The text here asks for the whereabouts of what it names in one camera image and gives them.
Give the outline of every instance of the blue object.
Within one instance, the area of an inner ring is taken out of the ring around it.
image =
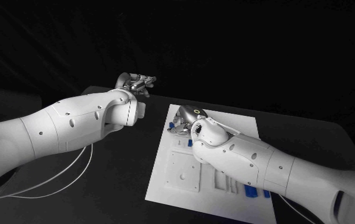
[[[254,187],[250,187],[249,185],[244,185],[244,188],[246,188],[246,196],[257,197],[257,189]]]
[[[265,197],[270,198],[270,191],[265,190]]]

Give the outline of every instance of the black curtain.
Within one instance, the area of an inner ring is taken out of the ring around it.
[[[156,95],[332,121],[354,140],[354,2],[0,0],[0,87],[47,106],[155,75]]]

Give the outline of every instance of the black table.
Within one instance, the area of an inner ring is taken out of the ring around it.
[[[89,87],[83,95],[109,90]],[[80,180],[50,197],[0,199],[0,223],[244,223],[145,200],[169,104],[256,117],[260,139],[278,149],[327,167],[355,169],[355,146],[335,123],[156,95],[138,99],[146,103],[145,119],[94,143],[93,162]],[[71,164],[80,151],[47,156],[24,165],[3,194],[50,179]],[[89,147],[74,167],[22,196],[60,190],[80,175],[90,153]],[[291,219],[309,223],[279,195],[272,193],[272,197],[278,223],[289,223]]]

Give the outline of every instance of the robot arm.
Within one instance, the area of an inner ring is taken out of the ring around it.
[[[179,114],[182,125],[191,128],[194,156],[203,164],[211,164],[243,184],[288,197],[312,211],[325,224],[353,223],[342,222],[347,201],[341,205],[337,201],[342,194],[345,199],[353,199],[348,203],[355,200],[355,171],[314,164],[241,132],[231,137],[198,107],[181,106]]]
[[[116,89],[67,98],[32,115],[0,123],[0,176],[32,160],[78,150],[145,117],[155,77],[123,73]]]

